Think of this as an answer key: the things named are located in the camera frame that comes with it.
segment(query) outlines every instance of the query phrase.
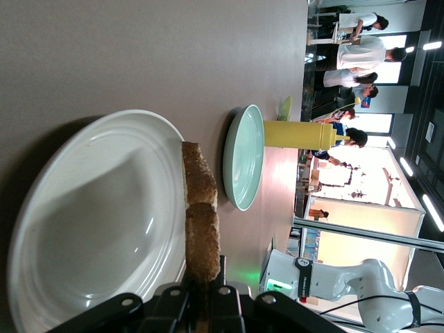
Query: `brown bread crust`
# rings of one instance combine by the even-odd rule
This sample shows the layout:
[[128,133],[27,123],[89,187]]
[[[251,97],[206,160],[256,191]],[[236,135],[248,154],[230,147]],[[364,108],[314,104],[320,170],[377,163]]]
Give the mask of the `brown bread crust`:
[[186,200],[185,257],[187,272],[205,284],[221,271],[217,186],[199,144],[182,143]]

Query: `gray table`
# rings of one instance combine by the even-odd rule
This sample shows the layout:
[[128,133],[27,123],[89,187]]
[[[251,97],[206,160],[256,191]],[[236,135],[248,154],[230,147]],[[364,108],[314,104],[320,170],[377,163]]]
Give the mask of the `gray table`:
[[201,143],[219,184],[228,279],[256,289],[271,238],[286,246],[297,150],[266,149],[257,200],[240,212],[223,190],[223,143],[235,107],[254,103],[272,120],[292,95],[299,120],[307,2],[19,0],[0,9],[0,331],[12,331],[6,260],[29,186],[90,117],[119,110],[159,113]]

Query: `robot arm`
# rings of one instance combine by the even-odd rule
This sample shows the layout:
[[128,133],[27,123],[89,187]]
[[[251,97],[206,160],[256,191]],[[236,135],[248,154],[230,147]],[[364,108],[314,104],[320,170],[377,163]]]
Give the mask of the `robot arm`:
[[387,266],[376,259],[338,267],[273,250],[261,285],[264,291],[280,291],[293,299],[313,296],[335,301],[357,295],[362,300],[358,303],[362,322],[372,332],[444,323],[444,291],[424,286],[398,291]]

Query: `black pants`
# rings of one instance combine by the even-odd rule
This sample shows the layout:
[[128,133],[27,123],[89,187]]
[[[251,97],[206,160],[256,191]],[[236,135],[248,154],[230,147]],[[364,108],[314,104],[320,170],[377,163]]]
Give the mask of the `black pants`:
[[318,44],[316,48],[317,56],[325,56],[323,60],[317,60],[315,63],[316,71],[334,71],[337,69],[338,44]]
[[321,92],[325,89],[324,75],[325,75],[325,71],[315,71],[314,86],[313,86],[315,92]]

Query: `yellow bottle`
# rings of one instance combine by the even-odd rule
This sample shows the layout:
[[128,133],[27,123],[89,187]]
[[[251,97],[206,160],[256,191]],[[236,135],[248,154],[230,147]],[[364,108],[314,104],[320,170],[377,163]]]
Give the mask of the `yellow bottle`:
[[337,135],[331,123],[299,121],[264,121],[265,146],[280,148],[328,150],[336,140],[349,137]]

